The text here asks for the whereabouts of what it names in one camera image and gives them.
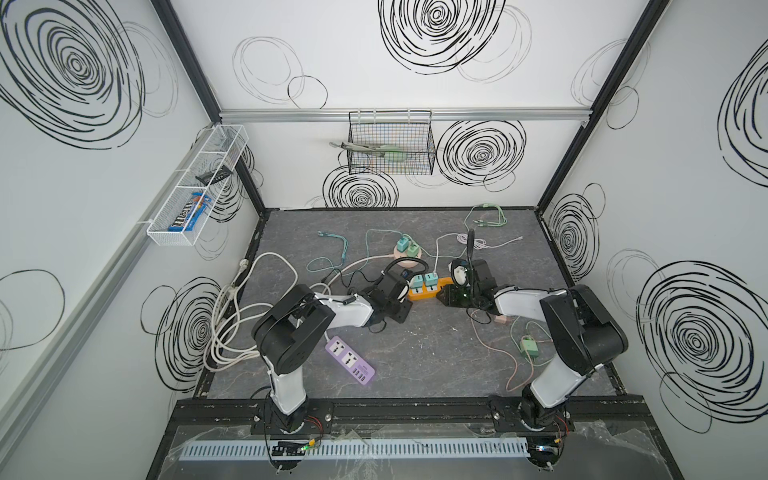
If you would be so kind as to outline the teal plug adapter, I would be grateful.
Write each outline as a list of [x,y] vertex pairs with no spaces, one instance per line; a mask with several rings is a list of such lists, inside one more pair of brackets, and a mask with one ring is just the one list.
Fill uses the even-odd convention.
[[411,240],[407,236],[402,236],[396,243],[395,249],[399,253],[406,252],[411,245]]
[[413,276],[409,282],[409,288],[412,290],[421,289],[423,285],[424,285],[424,280],[422,275]]
[[436,272],[430,272],[424,275],[424,286],[426,288],[437,287],[439,277]]

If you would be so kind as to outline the orange power strip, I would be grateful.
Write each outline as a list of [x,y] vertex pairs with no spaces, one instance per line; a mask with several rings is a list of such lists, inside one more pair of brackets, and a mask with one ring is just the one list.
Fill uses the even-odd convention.
[[421,301],[435,298],[444,286],[452,284],[453,280],[450,277],[439,278],[433,286],[422,285],[418,288],[411,288],[408,292],[408,299],[410,301]]

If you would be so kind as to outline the purple power strip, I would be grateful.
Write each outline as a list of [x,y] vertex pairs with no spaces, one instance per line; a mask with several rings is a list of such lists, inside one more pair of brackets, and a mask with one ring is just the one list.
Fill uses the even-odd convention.
[[332,337],[327,342],[325,350],[360,385],[368,385],[374,379],[376,374],[374,367],[340,337]]

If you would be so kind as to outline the round pink power strip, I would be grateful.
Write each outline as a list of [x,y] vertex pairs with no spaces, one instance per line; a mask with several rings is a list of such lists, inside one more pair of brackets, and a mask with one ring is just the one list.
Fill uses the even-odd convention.
[[394,259],[398,261],[398,265],[402,268],[414,268],[418,265],[417,259],[422,258],[422,249],[420,258],[407,257],[405,252],[399,253],[396,251],[395,247],[393,248],[393,255]]

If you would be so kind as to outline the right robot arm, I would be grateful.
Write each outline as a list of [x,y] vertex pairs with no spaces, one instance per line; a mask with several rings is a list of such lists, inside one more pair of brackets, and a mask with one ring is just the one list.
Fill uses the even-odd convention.
[[586,285],[558,290],[501,287],[484,260],[457,258],[449,271],[452,283],[437,294],[444,305],[546,323],[555,355],[524,386],[519,404],[521,422],[532,431],[552,424],[575,390],[628,350],[623,329]]

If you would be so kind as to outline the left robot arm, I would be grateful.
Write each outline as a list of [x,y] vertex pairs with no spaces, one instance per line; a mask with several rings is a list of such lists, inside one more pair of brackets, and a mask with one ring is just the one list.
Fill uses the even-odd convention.
[[270,376],[268,405],[284,429],[296,430],[305,418],[302,368],[327,331],[404,322],[412,308],[410,280],[417,275],[395,261],[368,286],[345,295],[297,284],[257,322],[251,336]]

